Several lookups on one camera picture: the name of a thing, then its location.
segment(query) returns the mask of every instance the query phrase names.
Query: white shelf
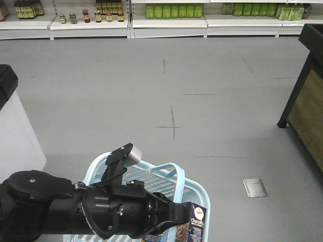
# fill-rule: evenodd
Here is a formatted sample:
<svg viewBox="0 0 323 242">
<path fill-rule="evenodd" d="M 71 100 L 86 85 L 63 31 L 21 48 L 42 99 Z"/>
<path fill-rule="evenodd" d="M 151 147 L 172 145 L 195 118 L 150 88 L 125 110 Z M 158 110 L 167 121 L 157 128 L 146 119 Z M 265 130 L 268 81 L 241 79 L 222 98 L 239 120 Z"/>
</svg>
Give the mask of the white shelf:
<svg viewBox="0 0 323 242">
<path fill-rule="evenodd" d="M 275 17 L 232 15 L 205 15 L 208 27 L 243 27 L 243 26 L 304 26 L 304 24 L 323 24 L 323 15 L 310 15 L 308 19 L 282 21 Z"/>
<path fill-rule="evenodd" d="M 210 0 L 132 0 L 133 4 L 179 4 L 179 3 L 200 3 L 207 4 Z"/>
<path fill-rule="evenodd" d="M 284 0 L 210 0 L 211 3 L 285 3 Z"/>
<path fill-rule="evenodd" d="M 146 19 L 144 15 L 135 14 L 132 26 L 133 28 L 206 28 L 207 22 L 203 17 L 200 19 Z"/>
<path fill-rule="evenodd" d="M 17 15 L 9 15 L 4 22 L 0 22 L 0 30 L 47 29 L 55 17 L 56 15 L 44 15 L 35 19 L 18 19 Z"/>
<path fill-rule="evenodd" d="M 281 26 L 283 21 L 274 17 L 233 15 L 205 15 L 208 27 Z"/>
<path fill-rule="evenodd" d="M 61 24 L 60 18 L 57 17 L 55 21 L 51 24 L 50 30 L 75 30 L 75 29 L 114 29 L 114 28 L 127 28 L 128 27 L 128 16 L 125 15 L 124 22 L 118 22 L 117 16 L 113 15 L 113 21 L 107 22 L 105 15 L 102 15 L 102 22 L 97 23 L 95 19 L 91 18 L 90 23 L 85 23 L 83 16 L 78 18 L 77 24 L 71 24 L 68 16 L 66 17 L 67 23 Z"/>
<path fill-rule="evenodd" d="M 323 4 L 323 0 L 287 0 L 288 4 Z"/>
</svg>

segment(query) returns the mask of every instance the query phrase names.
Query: store shelf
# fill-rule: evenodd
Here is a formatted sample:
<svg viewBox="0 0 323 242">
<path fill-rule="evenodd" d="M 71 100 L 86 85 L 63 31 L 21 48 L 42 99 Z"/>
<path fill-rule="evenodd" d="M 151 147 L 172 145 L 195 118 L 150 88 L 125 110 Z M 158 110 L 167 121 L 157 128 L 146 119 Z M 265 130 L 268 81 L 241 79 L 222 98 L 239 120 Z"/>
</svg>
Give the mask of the store shelf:
<svg viewBox="0 0 323 242">
<path fill-rule="evenodd" d="M 208 27 L 240 27 L 240 26 L 278 26 L 282 25 L 280 21 L 274 17 L 260 16 L 241 16 L 233 15 L 205 15 Z"/>
<path fill-rule="evenodd" d="M 200 19 L 146 19 L 144 15 L 135 15 L 132 21 L 133 28 L 206 28 L 207 22 Z"/>
<path fill-rule="evenodd" d="M 323 24 L 323 15 L 310 15 L 308 19 L 281 21 L 274 17 L 235 17 L 232 15 L 205 15 L 208 27 L 229 26 L 304 26 L 304 24 Z"/>
<path fill-rule="evenodd" d="M 178 4 L 178 3 L 200 3 L 207 4 L 210 0 L 132 0 L 133 4 Z"/>
<path fill-rule="evenodd" d="M 210 3 L 285 3 L 284 0 L 210 0 Z"/>
<path fill-rule="evenodd" d="M 323 4 L 323 0 L 287 0 L 288 4 Z"/>
<path fill-rule="evenodd" d="M 117 16 L 113 15 L 113 21 L 107 22 L 105 16 L 102 16 L 102 22 L 97 23 L 95 19 L 91 19 L 90 23 L 85 23 L 83 19 L 79 20 L 77 24 L 71 24 L 67 21 L 66 24 L 61 24 L 59 18 L 51 24 L 50 30 L 77 30 L 77 29 L 114 29 L 127 28 L 128 18 L 125 16 L 124 22 L 118 22 Z"/>
<path fill-rule="evenodd" d="M 0 22 L 0 30 L 15 29 L 47 29 L 56 15 L 38 16 L 35 19 L 18 19 L 16 15 L 9 15 L 4 22 Z"/>
<path fill-rule="evenodd" d="M 68 20 L 66 24 L 61 24 L 59 17 L 50 25 L 50 38 L 60 37 L 116 37 L 130 36 L 128 30 L 128 15 L 125 13 L 124 22 L 118 22 L 117 16 L 113 15 L 113 21 L 107 22 L 102 16 L 102 22 L 97 23 L 91 18 L 90 23 L 85 23 L 83 18 L 77 24 L 71 24 Z"/>
</svg>

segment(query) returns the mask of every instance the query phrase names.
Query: metal floor plate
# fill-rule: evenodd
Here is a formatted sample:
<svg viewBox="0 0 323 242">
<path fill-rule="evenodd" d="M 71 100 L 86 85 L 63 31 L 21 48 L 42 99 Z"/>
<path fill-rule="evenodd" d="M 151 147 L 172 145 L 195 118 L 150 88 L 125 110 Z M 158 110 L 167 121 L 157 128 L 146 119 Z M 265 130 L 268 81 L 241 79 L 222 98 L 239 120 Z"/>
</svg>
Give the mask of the metal floor plate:
<svg viewBox="0 0 323 242">
<path fill-rule="evenodd" d="M 268 197 L 268 193 L 264 188 L 264 185 L 261 179 L 258 179 L 258 178 L 244 179 L 242 181 L 248 197 L 250 198 Z"/>
</svg>

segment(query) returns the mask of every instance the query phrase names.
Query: black robotic arm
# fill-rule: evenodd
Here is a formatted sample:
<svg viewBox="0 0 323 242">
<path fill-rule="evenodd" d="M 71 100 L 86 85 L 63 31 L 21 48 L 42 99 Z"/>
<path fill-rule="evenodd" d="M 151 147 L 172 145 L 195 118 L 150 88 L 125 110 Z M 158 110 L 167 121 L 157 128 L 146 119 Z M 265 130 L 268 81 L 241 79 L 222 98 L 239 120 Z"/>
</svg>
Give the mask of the black robotic arm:
<svg viewBox="0 0 323 242">
<path fill-rule="evenodd" d="M 98 183 L 72 184 L 42 171 L 20 171 L 0 185 L 0 241 L 35 241 L 41 234 L 114 234 L 142 238 L 187 223 L 189 208 L 139 180 L 122 184 L 126 166 L 141 159 L 127 144 L 106 159 Z"/>
</svg>

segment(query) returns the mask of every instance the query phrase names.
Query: light blue basket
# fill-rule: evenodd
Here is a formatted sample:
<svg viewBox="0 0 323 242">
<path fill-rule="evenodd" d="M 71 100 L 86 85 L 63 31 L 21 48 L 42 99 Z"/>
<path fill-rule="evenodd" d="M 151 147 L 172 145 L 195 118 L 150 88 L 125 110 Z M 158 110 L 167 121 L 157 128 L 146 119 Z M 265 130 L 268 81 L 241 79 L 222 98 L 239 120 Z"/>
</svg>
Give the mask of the light blue basket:
<svg viewBox="0 0 323 242">
<path fill-rule="evenodd" d="M 89 185 L 101 181 L 106 169 L 105 160 L 110 153 L 97 157 L 90 165 L 84 182 Z M 149 192 L 161 192 L 170 200 L 181 202 L 194 202 L 206 208 L 203 242 L 207 242 L 209 215 L 211 210 L 208 194 L 197 182 L 185 178 L 185 171 L 174 163 L 155 166 L 145 161 L 128 167 L 123 175 L 123 184 L 129 180 L 141 180 L 145 182 L 145 188 Z M 174 242 L 177 228 L 169 229 L 167 242 Z M 109 239 L 102 240 L 97 235 L 63 235 L 64 242 L 141 242 L 141 239 L 132 239 L 127 235 L 114 235 Z"/>
</svg>

